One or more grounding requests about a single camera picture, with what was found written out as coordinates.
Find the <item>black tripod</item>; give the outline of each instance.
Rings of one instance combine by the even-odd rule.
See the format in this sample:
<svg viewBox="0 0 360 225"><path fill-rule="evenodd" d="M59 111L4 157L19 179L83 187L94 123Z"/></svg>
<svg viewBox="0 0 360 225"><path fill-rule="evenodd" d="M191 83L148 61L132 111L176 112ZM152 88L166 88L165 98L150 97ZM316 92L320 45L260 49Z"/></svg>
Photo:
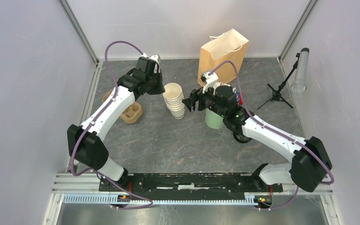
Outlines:
<svg viewBox="0 0 360 225"><path fill-rule="evenodd" d="M272 90L272 97L270 99L268 99L263 105L265 105L269 101L278 101L278 102L285 102L286 104L288 104L289 107L293 108L293 106L282 97L281 91L285 87L286 82L289 80L289 77L291 77L292 73L295 71L295 69L297 69L297 64L299 63L299 53L297 53L296 57L297 57L297 60L294 63L291 72L285 78L285 80L278 86L278 90L275 90L269 83L267 84L269 86L269 88L271 88L271 90Z"/></svg>

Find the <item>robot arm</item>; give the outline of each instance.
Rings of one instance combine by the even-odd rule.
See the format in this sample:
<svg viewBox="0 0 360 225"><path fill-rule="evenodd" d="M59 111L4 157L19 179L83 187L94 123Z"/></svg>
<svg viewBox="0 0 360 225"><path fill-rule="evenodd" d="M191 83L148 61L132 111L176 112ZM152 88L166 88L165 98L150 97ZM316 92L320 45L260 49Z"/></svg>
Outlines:
<svg viewBox="0 0 360 225"><path fill-rule="evenodd" d="M109 98L80 126L71 125L67 130L68 149L70 156L75 143L84 132L84 128L92 125L83 137L75 154L75 159L110 177L114 181L127 173L120 165L116 164L109 156L103 140L108 130L118 119L121 113L132 105L141 95L162 94L165 89L162 85L162 74L159 68L159 55L149 58L140 57L136 67L118 80L118 93L114 96L112 91Z"/></svg>
<svg viewBox="0 0 360 225"><path fill-rule="evenodd" d="M289 163L279 165L261 165L254 173L268 185L276 183L295 183L303 190L312 192L326 176L324 168L304 149L295 142L306 145L311 149L329 169L332 168L329 157L321 140L311 137L306 140L288 134L260 119L252 113L254 118L249 117L246 110L238 105L236 95L232 87L219 86L215 90L212 88L212 81L217 81L217 76L206 72L202 75L202 80L206 85L200 89L192 90L190 98L184 99L183 103L192 112L198 102L198 110L211 110L223 117L225 126L233 131L235 139L243 137L244 143L255 139L285 157ZM294 142L270 131L267 127L278 131L294 139Z"/></svg>

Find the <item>paper bag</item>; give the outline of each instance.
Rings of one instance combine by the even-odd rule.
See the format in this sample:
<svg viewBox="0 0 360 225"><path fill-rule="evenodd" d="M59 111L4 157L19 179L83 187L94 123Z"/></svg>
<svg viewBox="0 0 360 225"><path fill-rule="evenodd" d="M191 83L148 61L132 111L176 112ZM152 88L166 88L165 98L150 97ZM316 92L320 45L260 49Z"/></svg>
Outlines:
<svg viewBox="0 0 360 225"><path fill-rule="evenodd" d="M210 39L211 41L201 47L199 56L198 84L201 86L205 85L201 80L202 73L213 70L225 60L232 61L239 71L249 44L249 41L234 29L218 37L210 36ZM229 83L236 78L234 69L229 63L220 67L216 74L218 81L223 83Z"/></svg>

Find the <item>black mounting plate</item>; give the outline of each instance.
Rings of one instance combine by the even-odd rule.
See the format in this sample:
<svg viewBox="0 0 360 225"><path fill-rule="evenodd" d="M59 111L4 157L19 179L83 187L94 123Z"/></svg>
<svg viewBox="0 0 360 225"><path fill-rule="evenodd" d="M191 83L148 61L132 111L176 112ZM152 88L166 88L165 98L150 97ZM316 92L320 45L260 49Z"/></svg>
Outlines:
<svg viewBox="0 0 360 225"><path fill-rule="evenodd" d="M244 200L245 192L270 192L270 187L251 173L130 173L123 187L152 200ZM119 191L102 179L99 191ZM272 185L282 192L282 185Z"/></svg>

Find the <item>green cup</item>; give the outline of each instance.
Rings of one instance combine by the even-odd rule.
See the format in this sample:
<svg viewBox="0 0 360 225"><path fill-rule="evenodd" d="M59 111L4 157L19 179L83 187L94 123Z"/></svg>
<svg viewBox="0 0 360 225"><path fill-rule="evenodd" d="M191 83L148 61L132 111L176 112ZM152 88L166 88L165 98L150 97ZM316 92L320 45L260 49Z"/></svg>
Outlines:
<svg viewBox="0 0 360 225"><path fill-rule="evenodd" d="M205 123L208 125L208 127L212 129L219 129L224 126L223 117L217 115L209 109L205 109L205 111Z"/></svg>

